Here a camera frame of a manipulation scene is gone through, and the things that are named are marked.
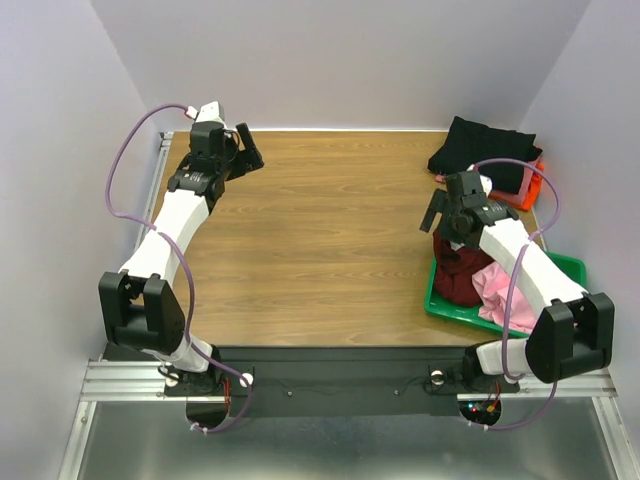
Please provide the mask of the maroon t shirt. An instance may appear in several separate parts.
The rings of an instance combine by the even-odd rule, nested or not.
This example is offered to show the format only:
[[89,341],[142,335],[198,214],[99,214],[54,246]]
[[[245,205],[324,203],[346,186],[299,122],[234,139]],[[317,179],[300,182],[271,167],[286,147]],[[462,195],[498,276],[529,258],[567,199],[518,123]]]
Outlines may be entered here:
[[493,259],[481,250],[465,246],[454,249],[439,231],[434,232],[432,243],[436,261],[434,290],[457,306],[479,306],[481,299],[473,286],[472,276],[490,265]]

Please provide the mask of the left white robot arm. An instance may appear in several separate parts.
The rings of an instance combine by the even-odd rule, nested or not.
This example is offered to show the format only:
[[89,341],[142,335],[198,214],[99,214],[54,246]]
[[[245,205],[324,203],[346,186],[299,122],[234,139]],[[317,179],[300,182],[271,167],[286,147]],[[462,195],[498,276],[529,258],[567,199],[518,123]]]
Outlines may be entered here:
[[216,348],[191,332],[195,307],[183,309],[173,283],[184,271],[196,291],[185,253],[195,233],[212,214],[227,182],[263,167],[264,161],[247,124],[228,130],[221,121],[197,121],[191,127],[189,151],[170,177],[155,222],[142,220],[147,233],[116,272],[98,284],[108,340],[194,374],[222,372],[244,388],[253,377],[222,363]]

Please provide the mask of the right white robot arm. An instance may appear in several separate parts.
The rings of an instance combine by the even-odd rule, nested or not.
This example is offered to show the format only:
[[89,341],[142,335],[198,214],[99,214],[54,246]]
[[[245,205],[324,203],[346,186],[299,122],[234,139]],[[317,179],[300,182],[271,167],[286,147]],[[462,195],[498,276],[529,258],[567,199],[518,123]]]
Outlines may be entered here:
[[532,374],[552,384],[610,365],[613,350],[612,300],[571,280],[536,244],[516,211],[489,197],[490,181],[476,170],[445,178],[432,195],[421,223],[445,240],[483,251],[495,260],[528,301],[536,324],[528,337],[473,345],[466,349],[467,382],[503,376],[511,382]]

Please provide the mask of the folded black t shirt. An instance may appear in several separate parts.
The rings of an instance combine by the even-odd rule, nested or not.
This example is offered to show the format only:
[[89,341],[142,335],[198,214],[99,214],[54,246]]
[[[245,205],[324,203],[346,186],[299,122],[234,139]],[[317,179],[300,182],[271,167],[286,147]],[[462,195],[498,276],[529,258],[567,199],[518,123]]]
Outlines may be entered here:
[[[543,150],[536,146],[536,135],[503,130],[455,116],[444,144],[427,163],[430,172],[450,175],[489,159],[514,159],[535,162]],[[480,168],[496,190],[517,194],[525,168],[511,163],[490,164]]]

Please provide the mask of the folded salmon pink t shirt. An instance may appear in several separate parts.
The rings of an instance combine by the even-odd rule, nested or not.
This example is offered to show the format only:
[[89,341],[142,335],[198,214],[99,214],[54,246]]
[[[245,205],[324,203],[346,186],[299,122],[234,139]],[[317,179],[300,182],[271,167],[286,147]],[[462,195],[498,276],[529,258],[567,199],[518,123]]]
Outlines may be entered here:
[[494,159],[493,163],[468,167],[471,168],[480,172],[482,178],[491,180],[491,199],[506,202],[519,209],[524,208],[535,176],[531,169],[524,166],[524,162],[501,158]]

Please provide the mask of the folded orange t shirt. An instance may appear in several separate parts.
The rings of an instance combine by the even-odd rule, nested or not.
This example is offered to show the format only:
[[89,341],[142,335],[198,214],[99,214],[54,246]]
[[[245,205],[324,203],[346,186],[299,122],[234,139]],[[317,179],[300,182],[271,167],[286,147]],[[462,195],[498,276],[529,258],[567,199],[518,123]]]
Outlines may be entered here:
[[528,212],[535,204],[541,190],[543,178],[538,172],[525,168],[523,179],[517,194],[492,190],[490,198],[503,201],[515,209]]

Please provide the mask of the green plastic tray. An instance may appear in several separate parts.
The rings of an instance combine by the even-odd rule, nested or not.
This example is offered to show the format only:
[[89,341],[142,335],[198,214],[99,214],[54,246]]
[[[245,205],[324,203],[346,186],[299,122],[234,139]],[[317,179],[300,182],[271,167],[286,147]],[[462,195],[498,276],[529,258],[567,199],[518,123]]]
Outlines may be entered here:
[[[472,326],[482,330],[501,333],[506,312],[506,296],[509,278],[493,262],[476,261],[479,254],[473,254],[473,262],[464,266],[485,268],[461,269],[459,260],[454,262],[455,274],[451,269],[440,268],[437,258],[431,265],[430,277],[424,300],[425,311],[436,317]],[[582,287],[587,284],[587,272],[584,263],[574,257],[548,252],[547,256],[571,280]],[[536,320],[531,307],[518,288],[512,299],[512,313],[509,333],[512,337],[526,337],[531,333]]]

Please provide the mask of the left side aluminium rail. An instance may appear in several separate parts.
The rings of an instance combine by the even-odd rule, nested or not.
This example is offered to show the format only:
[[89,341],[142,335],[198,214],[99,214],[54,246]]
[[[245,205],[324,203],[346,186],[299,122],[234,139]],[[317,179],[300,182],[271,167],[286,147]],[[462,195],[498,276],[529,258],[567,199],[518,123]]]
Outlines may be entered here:
[[149,195],[145,204],[143,219],[150,222],[153,219],[154,207],[158,192],[161,187],[162,176],[166,168],[166,163],[173,140],[174,132],[167,131],[160,133],[160,146],[158,155],[156,157],[156,163],[153,171],[153,176],[150,184]]

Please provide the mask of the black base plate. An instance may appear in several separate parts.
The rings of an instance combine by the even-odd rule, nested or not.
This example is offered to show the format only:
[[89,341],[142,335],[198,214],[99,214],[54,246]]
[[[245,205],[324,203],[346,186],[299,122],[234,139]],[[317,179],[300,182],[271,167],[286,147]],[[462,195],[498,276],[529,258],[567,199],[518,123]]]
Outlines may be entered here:
[[[185,402],[189,421],[216,427],[232,418],[456,416],[458,398],[492,399],[519,388],[500,376],[467,382],[464,347],[223,347],[219,359],[253,377],[244,388],[222,372],[194,374],[160,363],[171,396],[222,395],[224,402]],[[150,355],[108,346],[108,361],[155,361]]]

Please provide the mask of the aluminium frame rail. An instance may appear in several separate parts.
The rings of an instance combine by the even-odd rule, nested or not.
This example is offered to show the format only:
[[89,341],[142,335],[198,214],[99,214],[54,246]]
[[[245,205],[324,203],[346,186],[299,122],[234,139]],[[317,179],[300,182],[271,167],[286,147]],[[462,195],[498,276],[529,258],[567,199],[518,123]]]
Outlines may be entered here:
[[[166,392],[166,379],[157,371],[157,361],[91,361],[88,363],[80,392],[68,446],[59,477],[78,479],[96,408],[100,402],[191,401],[224,402],[222,395],[179,395]],[[634,455],[626,451],[628,439],[615,401],[617,391],[605,369],[562,381],[555,397],[588,398],[593,402],[606,452],[616,479],[636,477]]]

